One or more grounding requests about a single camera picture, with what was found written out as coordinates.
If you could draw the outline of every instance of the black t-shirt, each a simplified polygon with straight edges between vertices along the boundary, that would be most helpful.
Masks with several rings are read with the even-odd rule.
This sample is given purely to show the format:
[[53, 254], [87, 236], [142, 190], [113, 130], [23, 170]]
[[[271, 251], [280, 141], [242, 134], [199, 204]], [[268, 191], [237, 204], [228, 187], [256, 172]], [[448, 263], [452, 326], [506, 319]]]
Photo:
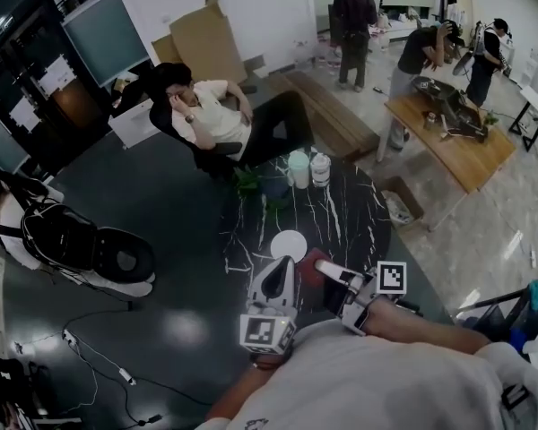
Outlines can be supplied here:
[[428, 59], [422, 49], [437, 46], [437, 31], [436, 27], [425, 27], [409, 35], [398, 68], [411, 75], [421, 74], [424, 62]]
[[[500, 60], [500, 39], [496, 33], [490, 31], [484, 32], [484, 47], [490, 55]], [[484, 71], [490, 76], [492, 76], [494, 71], [499, 68], [498, 65], [492, 63], [484, 56], [474, 56], [474, 62], [480, 64]]]
[[377, 23], [374, 0], [334, 0], [334, 13], [341, 20], [343, 32], [360, 31], [369, 34], [369, 24]]

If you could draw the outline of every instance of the wooden table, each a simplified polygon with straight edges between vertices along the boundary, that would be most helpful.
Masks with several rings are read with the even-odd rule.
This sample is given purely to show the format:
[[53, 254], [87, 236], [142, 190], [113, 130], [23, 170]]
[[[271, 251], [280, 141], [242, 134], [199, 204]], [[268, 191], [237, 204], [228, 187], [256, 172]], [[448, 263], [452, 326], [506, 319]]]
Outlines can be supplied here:
[[[436, 110], [432, 102], [420, 93], [390, 99], [385, 105], [391, 115], [415, 135], [442, 163], [464, 191], [452, 208], [429, 226], [430, 230], [436, 229], [466, 195], [483, 188], [516, 150], [514, 144], [498, 127], [490, 129], [485, 143], [478, 143], [475, 139], [466, 137], [448, 137], [443, 140], [438, 126], [433, 126], [431, 129], [424, 128], [422, 113]], [[389, 134], [390, 126], [381, 137], [377, 153], [378, 161], [384, 157]]]

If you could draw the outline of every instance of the hand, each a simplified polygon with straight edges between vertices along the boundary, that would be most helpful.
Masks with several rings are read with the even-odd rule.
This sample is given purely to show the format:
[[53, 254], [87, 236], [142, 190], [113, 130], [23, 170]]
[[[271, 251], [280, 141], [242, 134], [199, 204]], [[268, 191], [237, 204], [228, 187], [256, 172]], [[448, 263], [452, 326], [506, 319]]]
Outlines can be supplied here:
[[452, 26], [448, 22], [445, 22], [440, 27], [438, 27], [437, 37], [444, 39], [447, 35], [450, 35], [451, 33]]
[[250, 125], [253, 121], [253, 110], [251, 109], [247, 99], [240, 101], [239, 111], [241, 112], [241, 115], [243, 115], [243, 121], [245, 124]]
[[191, 108], [189, 108], [189, 105], [184, 102], [182, 99], [179, 98], [179, 96], [171, 96], [169, 98], [169, 103], [171, 107], [176, 110], [178, 113], [181, 113], [183, 116], [189, 116], [191, 115]]

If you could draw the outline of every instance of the backpack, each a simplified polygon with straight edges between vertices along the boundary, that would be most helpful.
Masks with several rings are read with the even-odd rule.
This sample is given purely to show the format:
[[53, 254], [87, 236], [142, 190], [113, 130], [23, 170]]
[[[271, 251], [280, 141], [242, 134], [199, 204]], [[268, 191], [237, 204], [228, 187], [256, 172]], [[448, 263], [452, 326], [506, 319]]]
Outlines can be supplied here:
[[37, 201], [27, 193], [11, 193], [24, 215], [19, 228], [1, 226], [2, 236], [22, 239], [29, 254], [56, 269], [92, 269], [98, 229], [90, 220], [53, 199]]

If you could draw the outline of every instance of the person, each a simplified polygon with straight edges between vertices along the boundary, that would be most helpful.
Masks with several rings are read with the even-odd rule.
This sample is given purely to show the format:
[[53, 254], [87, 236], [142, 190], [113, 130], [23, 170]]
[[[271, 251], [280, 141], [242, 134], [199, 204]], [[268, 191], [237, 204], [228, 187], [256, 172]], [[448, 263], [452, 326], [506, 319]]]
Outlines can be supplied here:
[[[194, 82], [185, 64], [162, 63], [148, 80], [150, 96], [164, 93], [172, 108], [172, 125], [178, 134], [201, 150], [220, 142], [240, 142], [241, 151], [229, 155], [242, 165], [258, 166], [314, 142], [300, 95], [287, 91], [255, 110], [241, 88], [232, 81]], [[227, 93], [239, 100], [239, 111], [224, 107], [219, 100]], [[286, 138], [273, 131], [283, 122]]]
[[[538, 429], [538, 371], [508, 344], [384, 298], [364, 330], [318, 323], [297, 334], [290, 356], [254, 358], [197, 430]], [[512, 385], [530, 396], [509, 411]]]
[[[438, 27], [423, 27], [415, 30], [406, 41], [403, 54], [393, 70], [389, 98], [413, 94], [412, 80], [419, 76], [422, 69], [432, 65], [433, 70], [442, 67], [445, 51], [453, 53], [453, 46], [462, 46], [460, 30], [454, 21], [444, 21]], [[396, 119], [391, 124], [388, 143], [400, 151], [403, 149], [408, 134]]]
[[[26, 196], [29, 200], [40, 202], [45, 198], [53, 199], [57, 202], [64, 200], [64, 195], [50, 186], [43, 185], [40, 181], [24, 176], [0, 172], [0, 226], [10, 228], [20, 228], [24, 209], [14, 197], [16, 195]], [[6, 251], [22, 266], [31, 270], [49, 271], [49, 266], [35, 258], [24, 246], [23, 239], [0, 235], [2, 244]], [[103, 279], [94, 271], [85, 271], [76, 277], [83, 283], [95, 287], [110, 288], [131, 297], [144, 297], [152, 291], [151, 281], [135, 284], [117, 284], [107, 279]]]
[[492, 75], [497, 69], [504, 68], [502, 54], [500, 53], [500, 39], [508, 33], [508, 24], [502, 19], [495, 19], [492, 26], [484, 31], [484, 50], [479, 53], [477, 48], [474, 53], [473, 74], [470, 84], [466, 88], [466, 97], [476, 107], [482, 104], [488, 97], [488, 89], [492, 83]]
[[377, 7], [374, 0], [334, 0], [333, 8], [335, 15], [341, 20], [343, 31], [339, 86], [346, 89], [349, 70], [356, 68], [354, 89], [361, 92], [365, 87], [369, 25], [377, 23]]

